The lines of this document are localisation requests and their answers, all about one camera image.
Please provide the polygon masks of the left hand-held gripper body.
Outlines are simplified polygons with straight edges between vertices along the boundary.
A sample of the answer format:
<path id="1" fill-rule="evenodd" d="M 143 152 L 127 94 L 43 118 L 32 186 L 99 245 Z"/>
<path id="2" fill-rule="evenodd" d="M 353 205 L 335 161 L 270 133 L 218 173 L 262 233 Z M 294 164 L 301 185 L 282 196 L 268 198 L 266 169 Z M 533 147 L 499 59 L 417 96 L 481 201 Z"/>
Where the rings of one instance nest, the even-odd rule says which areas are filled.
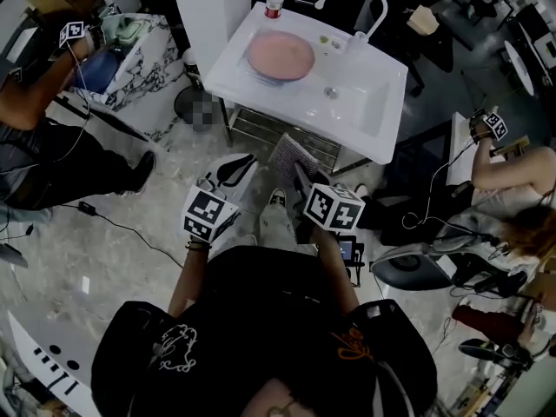
<path id="1" fill-rule="evenodd" d="M 213 242 L 239 215 L 239 207 L 193 186 L 182 209 L 181 231 L 203 242 Z"/>

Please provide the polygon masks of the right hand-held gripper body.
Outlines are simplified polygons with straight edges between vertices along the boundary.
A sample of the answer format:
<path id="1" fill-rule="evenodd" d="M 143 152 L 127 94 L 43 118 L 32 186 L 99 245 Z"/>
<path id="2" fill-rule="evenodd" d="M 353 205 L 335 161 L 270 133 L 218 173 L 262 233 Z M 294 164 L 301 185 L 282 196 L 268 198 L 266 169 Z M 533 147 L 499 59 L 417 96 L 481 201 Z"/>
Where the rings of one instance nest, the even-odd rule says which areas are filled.
<path id="1" fill-rule="evenodd" d="M 355 192 L 342 187 L 314 183 L 295 191 L 299 196 L 294 206 L 298 218 L 330 232 L 352 232 L 365 208 Z"/>

